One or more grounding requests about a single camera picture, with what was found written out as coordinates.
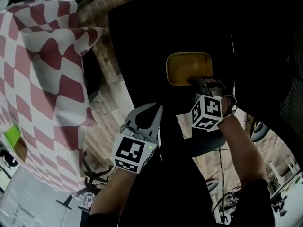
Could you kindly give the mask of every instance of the equipment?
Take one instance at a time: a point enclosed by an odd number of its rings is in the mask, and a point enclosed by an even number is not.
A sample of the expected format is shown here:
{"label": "equipment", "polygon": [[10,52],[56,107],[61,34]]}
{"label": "equipment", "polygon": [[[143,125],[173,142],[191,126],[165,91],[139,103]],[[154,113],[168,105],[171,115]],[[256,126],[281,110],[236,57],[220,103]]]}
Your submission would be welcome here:
{"label": "equipment", "polygon": [[160,106],[151,126],[140,129],[136,124],[137,116],[155,106],[156,103],[142,105],[133,109],[121,126],[121,134],[116,135],[112,158],[115,166],[124,170],[140,173],[153,156],[159,145],[156,139],[160,128],[163,106]]}
{"label": "equipment", "polygon": [[191,110],[192,124],[194,128],[211,132],[217,130],[217,125],[222,121],[222,106],[219,96],[200,96]]}

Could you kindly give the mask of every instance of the yellow object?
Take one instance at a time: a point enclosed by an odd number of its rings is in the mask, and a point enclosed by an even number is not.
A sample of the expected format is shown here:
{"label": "yellow object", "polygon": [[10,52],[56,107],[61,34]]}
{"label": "yellow object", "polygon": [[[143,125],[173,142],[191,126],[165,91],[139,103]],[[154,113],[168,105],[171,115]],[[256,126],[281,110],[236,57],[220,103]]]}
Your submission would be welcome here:
{"label": "yellow object", "polygon": [[166,60],[167,80],[174,86],[191,86],[187,81],[193,76],[211,77],[212,58],[204,52],[180,52]]}
{"label": "yellow object", "polygon": [[9,145],[12,148],[14,148],[15,144],[17,143],[17,141],[21,136],[21,131],[18,128],[18,126],[13,125],[6,132],[4,132],[4,136],[6,138],[6,141],[9,143]]}

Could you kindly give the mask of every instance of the hand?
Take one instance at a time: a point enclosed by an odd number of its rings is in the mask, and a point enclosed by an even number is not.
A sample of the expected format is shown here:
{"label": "hand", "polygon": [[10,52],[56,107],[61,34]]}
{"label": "hand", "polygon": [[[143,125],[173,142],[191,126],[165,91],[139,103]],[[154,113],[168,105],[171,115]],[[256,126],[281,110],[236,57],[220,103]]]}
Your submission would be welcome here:
{"label": "hand", "polygon": [[229,99],[228,96],[222,97],[221,105],[222,105],[222,116],[224,116],[227,113],[229,113],[230,107],[232,105],[231,100]]}

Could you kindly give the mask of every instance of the black cable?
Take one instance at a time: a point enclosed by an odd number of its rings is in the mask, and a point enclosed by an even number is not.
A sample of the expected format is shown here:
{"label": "black cable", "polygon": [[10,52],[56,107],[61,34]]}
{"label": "black cable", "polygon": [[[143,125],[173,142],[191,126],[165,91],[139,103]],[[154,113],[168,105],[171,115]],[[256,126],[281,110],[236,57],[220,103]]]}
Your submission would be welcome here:
{"label": "black cable", "polygon": [[256,147],[258,147],[258,146],[262,145],[264,142],[266,142],[266,141],[268,141],[268,140],[275,140],[277,137],[278,137],[278,136],[276,135],[276,137],[275,137],[275,138],[268,138],[268,139],[266,139],[265,141],[263,141],[262,143],[260,143],[260,144],[256,145]]}
{"label": "black cable", "polygon": [[[220,154],[220,166],[222,171],[222,196],[224,196],[224,170],[222,167],[222,155],[221,155],[221,148],[219,148],[219,154]],[[224,197],[222,197],[222,209],[223,209],[223,224],[225,224],[225,218],[224,218]]]}
{"label": "black cable", "polygon": [[113,170],[113,172],[107,176],[107,182],[108,182],[109,179],[113,176],[114,173],[115,173],[115,170]]}
{"label": "black cable", "polygon": [[[231,193],[234,193],[234,192],[227,192],[226,194],[224,194],[224,198],[228,195],[228,194],[231,194]],[[219,201],[217,202],[216,206],[214,207],[214,210],[219,206],[219,204],[221,203],[222,201],[222,198],[219,199]]]}
{"label": "black cable", "polygon": [[[229,168],[231,165],[233,164],[233,161],[228,165],[228,167],[226,167],[223,171],[225,171],[227,168]],[[208,179],[212,178],[214,175],[216,175],[217,173],[219,173],[221,171],[217,171],[216,173],[214,173],[211,177],[209,177]]]}
{"label": "black cable", "polygon": [[[228,150],[228,151],[230,151],[230,149],[221,149],[221,150]],[[215,149],[214,151],[219,151],[218,149]]]}
{"label": "black cable", "polygon": [[250,116],[250,118],[248,118],[248,114],[246,114],[246,119],[247,120],[244,120],[244,122],[245,123],[249,122],[251,124],[250,120],[252,119],[252,116]]}

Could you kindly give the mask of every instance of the black sleeve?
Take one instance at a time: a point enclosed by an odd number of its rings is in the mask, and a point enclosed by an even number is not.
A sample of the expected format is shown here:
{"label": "black sleeve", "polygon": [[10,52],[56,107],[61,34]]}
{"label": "black sleeve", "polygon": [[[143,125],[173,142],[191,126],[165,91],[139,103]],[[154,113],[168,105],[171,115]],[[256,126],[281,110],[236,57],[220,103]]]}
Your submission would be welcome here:
{"label": "black sleeve", "polygon": [[275,226],[270,192],[264,179],[257,179],[242,189],[231,225],[239,227]]}
{"label": "black sleeve", "polygon": [[119,217],[107,214],[92,214],[83,227],[117,227]]}

